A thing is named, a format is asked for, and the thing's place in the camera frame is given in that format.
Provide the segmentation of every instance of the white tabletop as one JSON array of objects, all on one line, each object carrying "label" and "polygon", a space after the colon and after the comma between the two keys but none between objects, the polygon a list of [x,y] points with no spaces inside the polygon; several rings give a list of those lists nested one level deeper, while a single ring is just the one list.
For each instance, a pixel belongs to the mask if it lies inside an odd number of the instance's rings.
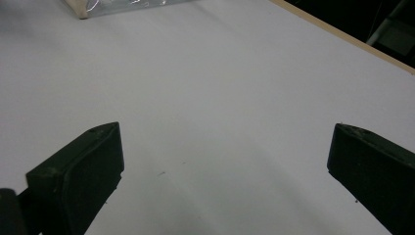
[{"label": "white tabletop", "polygon": [[415,78],[267,0],[76,19],[0,2],[0,187],[119,121],[88,235],[390,234],[328,172],[334,125],[415,152]]}]

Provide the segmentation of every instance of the plastic bag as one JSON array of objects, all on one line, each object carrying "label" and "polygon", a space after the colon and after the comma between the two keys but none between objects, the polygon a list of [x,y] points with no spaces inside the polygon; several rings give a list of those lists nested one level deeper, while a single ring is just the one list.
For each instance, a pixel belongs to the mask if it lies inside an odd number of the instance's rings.
[{"label": "plastic bag", "polygon": [[65,0],[80,19],[192,0]]}]

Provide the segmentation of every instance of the clear plastic bag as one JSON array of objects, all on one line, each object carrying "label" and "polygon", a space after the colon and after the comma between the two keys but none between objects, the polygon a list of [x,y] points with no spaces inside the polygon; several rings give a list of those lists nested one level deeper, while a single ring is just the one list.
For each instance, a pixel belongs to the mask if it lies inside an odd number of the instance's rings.
[{"label": "clear plastic bag", "polygon": [[65,0],[80,19],[192,0]]}]

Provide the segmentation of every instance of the table surface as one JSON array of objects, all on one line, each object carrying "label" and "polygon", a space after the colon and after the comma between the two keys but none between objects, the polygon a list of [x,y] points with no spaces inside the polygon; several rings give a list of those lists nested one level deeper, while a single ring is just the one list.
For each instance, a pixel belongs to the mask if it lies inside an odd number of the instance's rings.
[{"label": "table surface", "polygon": [[327,172],[335,123],[415,151],[415,78],[267,0],[76,19],[0,2],[0,187],[119,121],[106,234],[390,234]]}]

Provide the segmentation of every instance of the white table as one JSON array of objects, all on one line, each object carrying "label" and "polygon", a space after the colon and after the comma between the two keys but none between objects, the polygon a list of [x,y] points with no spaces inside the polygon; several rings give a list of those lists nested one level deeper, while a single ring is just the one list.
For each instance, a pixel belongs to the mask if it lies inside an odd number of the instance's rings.
[{"label": "white table", "polygon": [[390,234],[326,162],[337,122],[414,152],[414,101],[414,76],[267,0],[86,21],[0,2],[0,187],[120,122],[126,169],[88,235]]}]

